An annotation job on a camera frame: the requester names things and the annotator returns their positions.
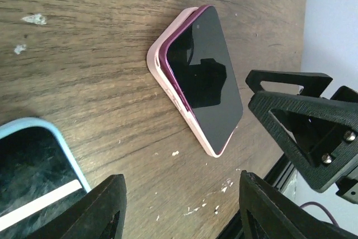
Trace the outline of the pink phone case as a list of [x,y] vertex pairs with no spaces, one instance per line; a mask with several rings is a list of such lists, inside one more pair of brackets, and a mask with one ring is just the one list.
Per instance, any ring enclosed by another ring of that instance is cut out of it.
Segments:
[[200,129],[200,126],[197,123],[194,115],[186,109],[183,101],[181,100],[180,96],[176,92],[173,84],[168,80],[167,76],[163,73],[163,69],[162,69],[163,65],[160,64],[159,62],[159,49],[162,46],[162,44],[174,33],[175,30],[177,30],[198,9],[199,9],[198,7],[185,8],[181,13],[179,13],[179,15],[171,22],[171,24],[161,33],[158,39],[150,46],[147,52],[146,59],[147,59],[147,66],[150,73],[158,82],[158,84],[161,86],[161,88],[164,90],[164,92],[172,101],[172,103],[175,105],[176,109],[179,111],[181,116],[184,118],[185,122],[190,127],[191,131],[193,132],[196,139],[203,147],[206,154],[208,154],[211,157],[218,158],[223,154],[225,148],[227,147],[228,142],[224,143],[223,149],[219,153],[214,152],[209,141],[207,140],[207,138],[204,136],[204,133]]

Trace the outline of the red phone black screen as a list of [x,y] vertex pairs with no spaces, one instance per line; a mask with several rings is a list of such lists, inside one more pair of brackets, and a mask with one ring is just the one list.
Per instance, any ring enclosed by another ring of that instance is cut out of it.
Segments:
[[202,147],[220,157],[243,105],[216,8],[203,5],[191,11],[162,41],[158,61]]

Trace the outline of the light blue phone case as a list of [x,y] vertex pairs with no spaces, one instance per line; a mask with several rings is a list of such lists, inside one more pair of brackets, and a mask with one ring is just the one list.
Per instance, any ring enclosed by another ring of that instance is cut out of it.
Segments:
[[1,139],[18,130],[30,127],[42,127],[52,132],[52,134],[54,135],[54,137],[56,137],[58,143],[62,147],[68,161],[76,172],[78,179],[63,185],[62,187],[40,198],[35,199],[34,201],[24,205],[22,208],[16,209],[13,212],[7,214],[6,216],[1,216],[1,231],[17,223],[17,217],[19,217],[20,215],[27,217],[34,213],[36,209],[41,209],[41,207],[49,205],[59,200],[60,198],[65,197],[71,192],[78,190],[80,187],[83,187],[87,193],[89,193],[91,190],[83,172],[79,168],[61,132],[52,123],[39,118],[17,119],[1,126]]

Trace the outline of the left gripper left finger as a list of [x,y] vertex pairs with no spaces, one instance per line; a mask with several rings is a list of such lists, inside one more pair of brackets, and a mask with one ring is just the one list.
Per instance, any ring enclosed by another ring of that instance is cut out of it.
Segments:
[[28,238],[122,238],[126,205],[124,175],[111,175]]

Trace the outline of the blue phone black screen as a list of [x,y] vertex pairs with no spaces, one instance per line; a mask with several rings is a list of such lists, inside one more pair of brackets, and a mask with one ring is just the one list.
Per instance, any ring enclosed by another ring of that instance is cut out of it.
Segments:
[[[42,127],[18,130],[1,139],[1,216],[22,208],[78,179],[56,137]],[[83,187],[59,200],[17,217],[1,238],[25,238],[87,194]]]

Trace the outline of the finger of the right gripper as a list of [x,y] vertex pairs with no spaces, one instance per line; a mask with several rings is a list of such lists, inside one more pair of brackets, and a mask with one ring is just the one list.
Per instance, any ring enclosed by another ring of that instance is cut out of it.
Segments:
[[324,73],[277,72],[251,70],[246,78],[247,86],[254,92],[264,91],[261,82],[275,82],[302,86],[300,95],[320,97],[333,78]]

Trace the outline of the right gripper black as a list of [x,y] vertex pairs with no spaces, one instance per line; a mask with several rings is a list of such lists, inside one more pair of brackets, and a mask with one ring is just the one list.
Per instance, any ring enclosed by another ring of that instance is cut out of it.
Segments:
[[308,185],[357,203],[357,92],[341,86],[331,100],[259,91],[248,105]]

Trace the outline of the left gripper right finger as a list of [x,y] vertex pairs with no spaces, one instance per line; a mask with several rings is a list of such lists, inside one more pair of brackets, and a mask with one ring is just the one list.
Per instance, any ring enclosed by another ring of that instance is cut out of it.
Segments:
[[239,207],[245,238],[357,238],[299,208],[252,172],[242,171]]

